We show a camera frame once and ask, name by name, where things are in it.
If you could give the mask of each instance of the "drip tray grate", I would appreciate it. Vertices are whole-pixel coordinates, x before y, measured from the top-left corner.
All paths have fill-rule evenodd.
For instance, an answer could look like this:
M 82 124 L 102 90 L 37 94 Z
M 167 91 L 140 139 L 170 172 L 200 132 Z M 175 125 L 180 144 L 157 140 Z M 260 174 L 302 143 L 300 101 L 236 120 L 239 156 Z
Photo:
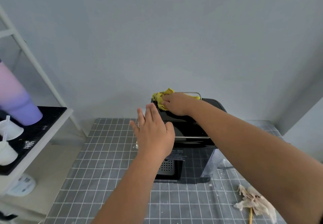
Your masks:
M 158 175 L 172 176 L 175 173 L 175 164 L 173 160 L 165 159 L 158 170 Z

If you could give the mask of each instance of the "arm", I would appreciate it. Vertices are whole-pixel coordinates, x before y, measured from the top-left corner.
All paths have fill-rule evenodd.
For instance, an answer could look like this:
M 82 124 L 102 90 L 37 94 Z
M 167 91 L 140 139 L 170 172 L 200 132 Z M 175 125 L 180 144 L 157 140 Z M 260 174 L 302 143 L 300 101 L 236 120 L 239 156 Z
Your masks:
M 164 124 L 155 105 L 138 109 L 139 127 L 130 122 L 138 142 L 138 154 L 124 177 L 95 217 L 94 224 L 142 223 L 150 191 L 163 160 L 171 153 L 175 132 L 172 123 Z
M 164 96 L 176 115 L 191 116 L 232 165 L 288 223 L 317 224 L 323 214 L 323 165 L 243 120 L 181 93 Z

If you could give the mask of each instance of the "coffee machine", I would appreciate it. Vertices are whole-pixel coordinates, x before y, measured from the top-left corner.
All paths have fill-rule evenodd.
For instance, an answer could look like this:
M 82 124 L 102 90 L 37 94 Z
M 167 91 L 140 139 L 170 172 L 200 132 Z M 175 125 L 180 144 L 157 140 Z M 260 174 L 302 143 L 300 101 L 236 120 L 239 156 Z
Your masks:
M 226 112 L 217 100 L 200 99 Z M 213 170 L 223 160 L 223 155 L 206 132 L 189 116 L 176 116 L 170 111 L 158 108 L 151 100 L 164 123 L 172 122 L 175 130 L 175 143 L 171 154 L 163 161 L 156 175 L 155 182 L 205 183 L 210 181 Z

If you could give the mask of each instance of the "forearm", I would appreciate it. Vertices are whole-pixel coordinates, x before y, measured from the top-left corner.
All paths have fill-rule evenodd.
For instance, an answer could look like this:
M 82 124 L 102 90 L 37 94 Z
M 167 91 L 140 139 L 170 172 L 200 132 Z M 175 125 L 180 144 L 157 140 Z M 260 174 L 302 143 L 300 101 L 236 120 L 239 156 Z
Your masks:
M 137 155 L 93 223 L 142 223 L 161 163 L 154 155 Z
M 286 221 L 316 223 L 319 220 L 323 210 L 321 163 L 278 137 L 204 101 L 194 102 L 190 116 Z

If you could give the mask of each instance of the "black cable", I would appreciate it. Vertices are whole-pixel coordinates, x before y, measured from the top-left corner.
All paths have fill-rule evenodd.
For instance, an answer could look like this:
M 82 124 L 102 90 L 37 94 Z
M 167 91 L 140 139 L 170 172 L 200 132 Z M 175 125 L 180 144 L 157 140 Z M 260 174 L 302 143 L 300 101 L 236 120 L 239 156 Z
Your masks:
M 228 169 L 234 169 L 233 166 L 230 166 L 230 167 L 218 167 L 218 169 L 220 170 L 228 170 Z

